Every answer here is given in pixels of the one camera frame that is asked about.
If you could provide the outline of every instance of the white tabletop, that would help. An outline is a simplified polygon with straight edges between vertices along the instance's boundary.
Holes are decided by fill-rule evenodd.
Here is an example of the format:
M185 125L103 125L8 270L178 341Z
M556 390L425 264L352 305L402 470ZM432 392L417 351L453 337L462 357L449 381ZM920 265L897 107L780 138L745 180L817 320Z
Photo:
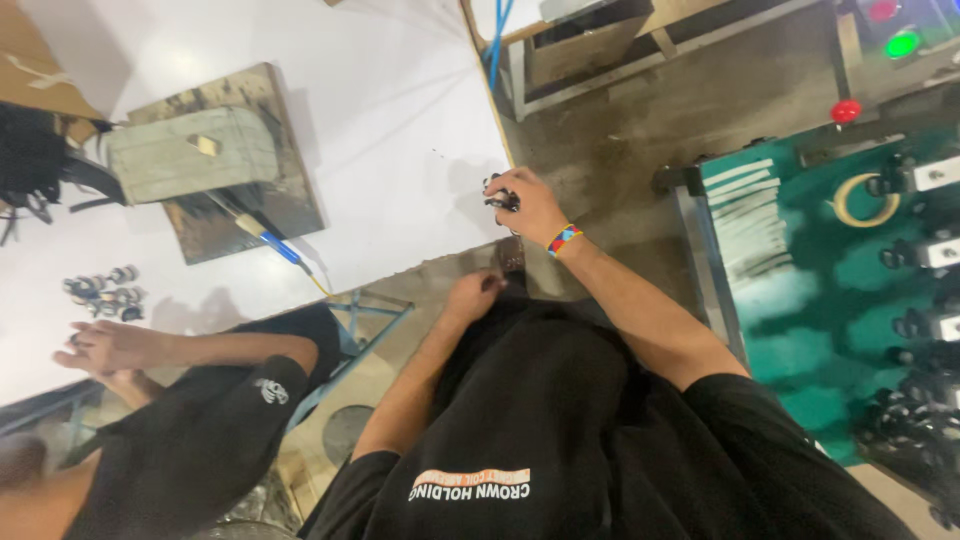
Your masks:
M508 1L500 1L501 9L506 9ZM514 0L501 35L506 36L540 22L541 1ZM496 0L470 0L470 7L473 9L473 23L477 34L485 41L493 41L493 36L496 35Z
M61 67L113 120L269 61L326 229L294 239L332 291L509 232L481 181L509 168L457 0L22 0ZM134 264L144 326L205 333L319 298L269 248L186 266L160 205L99 207L64 189L54 223L0 248L0 405L83 379L50 354L87 320L60 282Z

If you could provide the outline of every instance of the hand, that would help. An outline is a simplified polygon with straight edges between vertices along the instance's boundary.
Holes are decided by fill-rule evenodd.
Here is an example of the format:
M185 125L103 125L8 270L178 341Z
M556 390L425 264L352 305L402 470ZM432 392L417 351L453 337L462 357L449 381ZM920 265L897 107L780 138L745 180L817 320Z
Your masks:
M78 330L64 343L70 352L55 352L54 361L64 367L86 370L95 378L117 377L115 374L100 374L158 366L175 353L180 339L169 333L110 321L72 323L70 326Z
M487 185L484 195L492 197L506 188L520 198L520 210L496 209L496 220L541 246L548 245L568 223L557 205L553 191L527 167L510 169Z
M90 376L107 388L130 386L141 377L146 377L140 369L118 369L115 371L92 371Z
M506 280L491 269L467 274L453 284L441 316L467 326L490 311L506 286Z

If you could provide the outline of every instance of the black t-shirt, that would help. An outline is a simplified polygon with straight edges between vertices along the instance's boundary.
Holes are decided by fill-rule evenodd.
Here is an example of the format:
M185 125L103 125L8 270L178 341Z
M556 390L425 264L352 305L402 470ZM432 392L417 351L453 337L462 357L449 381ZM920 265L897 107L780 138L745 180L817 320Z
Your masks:
M317 365L309 377L286 356L195 367L98 430L85 446L102 449L100 463L65 540L180 540L213 525L263 478L300 399L342 358L337 323L316 305L233 331L307 337L319 348Z
M913 537L752 380L681 393L615 334L508 315L458 347L415 447L345 466L302 535Z

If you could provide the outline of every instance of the colorful bracelet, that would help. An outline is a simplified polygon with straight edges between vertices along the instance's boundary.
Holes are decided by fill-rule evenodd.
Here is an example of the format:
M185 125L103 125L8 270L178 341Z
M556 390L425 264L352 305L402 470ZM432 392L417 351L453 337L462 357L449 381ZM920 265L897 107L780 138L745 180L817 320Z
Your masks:
M583 233L583 231L577 229L572 223L567 224L567 226L557 233L557 235L553 237L553 240L547 244L546 253L556 257L560 250L564 248L566 242L570 241L570 238Z

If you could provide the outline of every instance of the forearm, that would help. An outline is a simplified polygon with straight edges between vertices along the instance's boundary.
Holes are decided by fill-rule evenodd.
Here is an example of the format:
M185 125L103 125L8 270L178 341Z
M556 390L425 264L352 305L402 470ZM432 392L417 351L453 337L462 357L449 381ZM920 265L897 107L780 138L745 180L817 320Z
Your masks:
M437 382L467 325L446 313L434 323L373 411L353 459L381 450L403 455L413 447L427 428Z
M748 376L710 329L582 235L561 249L558 260L587 288L647 367L681 390L713 373Z
M166 357L171 365L260 364L270 356L287 356L309 375L317 362L317 345L296 335L249 332L170 337Z

